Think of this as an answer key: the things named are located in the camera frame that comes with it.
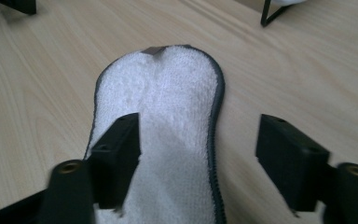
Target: black metal stand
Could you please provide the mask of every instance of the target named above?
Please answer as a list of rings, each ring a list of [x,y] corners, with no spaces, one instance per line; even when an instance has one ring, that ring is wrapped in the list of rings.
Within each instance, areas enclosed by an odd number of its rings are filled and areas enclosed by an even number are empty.
[[[271,5],[271,0],[266,0],[264,3],[264,7],[263,7],[263,13],[261,15],[261,25],[263,27],[268,26],[272,21],[274,21],[278,16],[280,16],[281,14],[283,14],[284,11],[286,11],[287,8],[289,8],[290,6],[286,6],[286,7],[280,7],[276,12],[274,12],[270,17],[269,17],[269,7]]]
[[[36,13],[36,0],[0,0],[0,4],[28,15]]]

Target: terry cloth fabric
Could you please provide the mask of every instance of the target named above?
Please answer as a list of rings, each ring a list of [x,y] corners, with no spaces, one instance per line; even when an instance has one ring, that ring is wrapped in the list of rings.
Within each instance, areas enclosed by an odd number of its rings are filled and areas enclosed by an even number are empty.
[[[140,113],[140,163],[122,212],[98,223],[225,223],[214,133],[225,83],[213,58],[190,46],[127,54],[100,75],[90,149],[119,117]]]

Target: wooden table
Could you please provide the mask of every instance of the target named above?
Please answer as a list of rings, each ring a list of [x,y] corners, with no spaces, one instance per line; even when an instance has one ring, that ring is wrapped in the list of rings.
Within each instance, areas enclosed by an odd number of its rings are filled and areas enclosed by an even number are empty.
[[[293,217],[258,164],[262,113],[325,146],[331,164],[358,163],[356,0],[312,0],[266,29],[261,8],[243,0],[40,0],[37,10],[0,5],[0,208],[45,188],[55,164],[82,158],[98,75],[150,46],[191,44],[225,73],[216,144],[229,223],[320,220]]]

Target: black bracket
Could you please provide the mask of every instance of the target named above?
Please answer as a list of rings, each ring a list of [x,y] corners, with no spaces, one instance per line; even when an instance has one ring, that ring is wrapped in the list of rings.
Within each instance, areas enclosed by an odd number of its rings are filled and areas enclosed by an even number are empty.
[[[117,119],[87,160],[58,164],[48,188],[0,210],[0,223],[93,224],[95,203],[121,209],[141,155],[139,115]]]
[[[324,223],[358,224],[358,164],[328,165],[330,152],[286,120],[262,115],[256,156],[288,207],[326,205]]]
[[[278,16],[283,14],[283,12],[286,11],[286,9],[291,6],[290,5],[290,6],[280,7],[276,12],[274,12],[269,17],[269,7],[270,7],[270,5],[271,5],[271,0],[266,0],[264,2],[263,13],[261,15],[261,22],[260,22],[263,27],[268,26],[272,21],[274,21]]]
[[[36,13],[36,0],[0,0],[0,4],[28,15]]]

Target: wood grain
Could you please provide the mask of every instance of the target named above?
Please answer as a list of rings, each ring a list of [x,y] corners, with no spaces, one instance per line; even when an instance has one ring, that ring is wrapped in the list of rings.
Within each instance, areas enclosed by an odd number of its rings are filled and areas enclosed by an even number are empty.
[[[45,188],[55,164],[82,158],[98,75],[150,46],[191,44],[225,73],[216,144],[229,223],[320,220],[293,217],[257,163],[261,113],[331,150],[332,164],[358,163],[358,1],[312,0],[266,29],[240,0],[39,0],[37,10],[0,5],[0,208]]]

